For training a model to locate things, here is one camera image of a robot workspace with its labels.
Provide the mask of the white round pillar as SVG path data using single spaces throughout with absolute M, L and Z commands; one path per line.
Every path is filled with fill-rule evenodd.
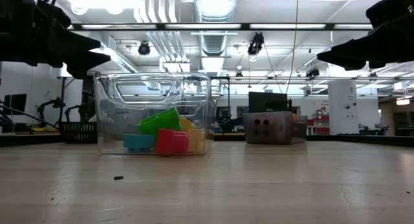
M 331 135 L 358 134 L 358 101 L 354 80 L 328 83 Z

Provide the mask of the black plastic basket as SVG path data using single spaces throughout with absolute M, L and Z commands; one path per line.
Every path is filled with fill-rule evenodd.
M 62 122 L 59 124 L 61 139 L 69 144 L 96 144 L 98 142 L 95 122 Z

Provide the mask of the short green toy brick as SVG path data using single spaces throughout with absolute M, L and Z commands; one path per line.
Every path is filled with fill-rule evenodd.
M 182 130 L 180 115 L 175 107 L 145 118 L 138 125 L 141 135 L 158 135 L 159 129 Z

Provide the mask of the black desk monitor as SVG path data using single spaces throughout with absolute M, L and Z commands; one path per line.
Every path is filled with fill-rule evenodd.
M 248 93 L 248 107 L 250 113 L 273 111 L 288 111 L 288 98 L 281 93 Z

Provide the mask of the silver ventilation duct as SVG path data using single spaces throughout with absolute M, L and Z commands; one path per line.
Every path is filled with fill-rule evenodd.
M 201 23 L 230 23 L 236 6 L 237 0 L 194 0 L 196 20 Z M 221 56 L 227 48 L 228 36 L 204 35 L 199 42 L 206 56 Z

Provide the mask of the small yellow toy brick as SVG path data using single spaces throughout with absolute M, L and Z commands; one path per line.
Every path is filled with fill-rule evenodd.
M 188 153 L 203 154 L 205 152 L 205 132 L 203 129 L 188 130 Z

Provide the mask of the blue toy brick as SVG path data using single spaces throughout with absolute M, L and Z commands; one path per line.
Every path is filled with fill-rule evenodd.
M 154 149 L 154 135 L 124 135 L 124 148 L 133 153 L 151 152 Z

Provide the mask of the red toy brick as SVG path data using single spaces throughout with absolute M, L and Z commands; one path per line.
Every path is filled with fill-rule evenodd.
M 158 131 L 157 153 L 160 155 L 177 155 L 188 153 L 188 133 L 172 129 Z

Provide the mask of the clear plastic bin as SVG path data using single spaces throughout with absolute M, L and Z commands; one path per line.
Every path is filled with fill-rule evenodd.
M 98 149 L 102 154 L 159 156 L 203 155 L 214 138 L 216 103 L 212 79 L 202 73 L 103 74 L 94 78 Z M 180 117 L 205 132 L 203 154 L 160 155 L 158 135 L 151 152 L 133 153 L 124 148 L 124 135 L 141 135 L 139 123 L 175 107 Z

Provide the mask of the black wall monitor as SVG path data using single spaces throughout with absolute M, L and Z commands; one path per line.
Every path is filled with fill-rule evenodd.
M 24 112 L 26 108 L 27 94 L 5 95 L 3 106 Z M 21 115 L 21 113 L 0 107 L 6 115 Z

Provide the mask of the red shelf rack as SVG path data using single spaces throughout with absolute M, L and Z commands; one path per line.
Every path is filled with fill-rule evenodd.
M 329 135 L 330 120 L 329 115 L 313 114 L 307 121 L 308 135 Z

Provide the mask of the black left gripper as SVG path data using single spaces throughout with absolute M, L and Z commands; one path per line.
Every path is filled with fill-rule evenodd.
M 55 2 L 0 0 L 0 61 L 62 66 L 62 59 L 50 49 L 50 42 L 54 28 L 66 29 L 71 20 Z M 100 45 L 98 40 L 70 31 L 61 33 L 60 53 L 73 54 L 64 57 L 67 72 L 73 78 L 84 79 L 90 69 L 109 62 L 109 55 L 89 51 Z

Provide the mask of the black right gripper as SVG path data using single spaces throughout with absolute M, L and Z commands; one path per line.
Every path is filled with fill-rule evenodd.
M 413 62 L 414 14 L 408 14 L 411 5 L 414 0 L 379 0 L 366 10 L 365 15 L 373 28 L 384 23 L 382 26 L 363 38 L 319 53 L 317 59 L 346 71 L 362 69 L 367 62 L 370 68 Z

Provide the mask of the long yellow toy brick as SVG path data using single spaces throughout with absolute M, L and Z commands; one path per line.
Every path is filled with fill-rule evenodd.
M 188 120 L 186 117 L 180 117 L 180 124 L 184 131 L 187 131 L 189 129 L 195 129 L 194 123 L 192 123 L 190 120 Z

